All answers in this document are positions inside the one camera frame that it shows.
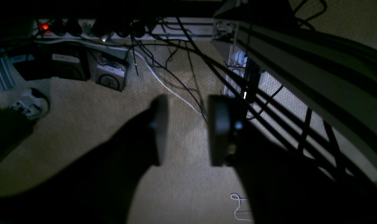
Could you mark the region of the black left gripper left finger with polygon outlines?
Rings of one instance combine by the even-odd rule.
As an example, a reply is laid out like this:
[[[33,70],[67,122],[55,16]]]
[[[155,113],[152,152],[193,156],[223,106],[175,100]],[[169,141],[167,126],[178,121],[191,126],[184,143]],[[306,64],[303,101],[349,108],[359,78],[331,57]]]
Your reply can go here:
[[[148,157],[153,166],[164,163],[167,151],[169,106],[167,95],[158,95],[149,107],[130,118],[113,135],[124,144],[124,152],[137,152],[134,161]]]

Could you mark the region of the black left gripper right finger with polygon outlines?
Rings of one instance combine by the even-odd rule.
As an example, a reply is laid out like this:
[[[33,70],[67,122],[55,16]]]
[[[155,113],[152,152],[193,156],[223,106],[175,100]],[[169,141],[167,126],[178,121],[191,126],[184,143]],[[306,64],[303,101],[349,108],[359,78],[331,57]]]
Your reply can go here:
[[[208,97],[208,139],[210,162],[214,167],[230,166],[238,150],[238,132],[246,117],[243,103],[232,97]]]

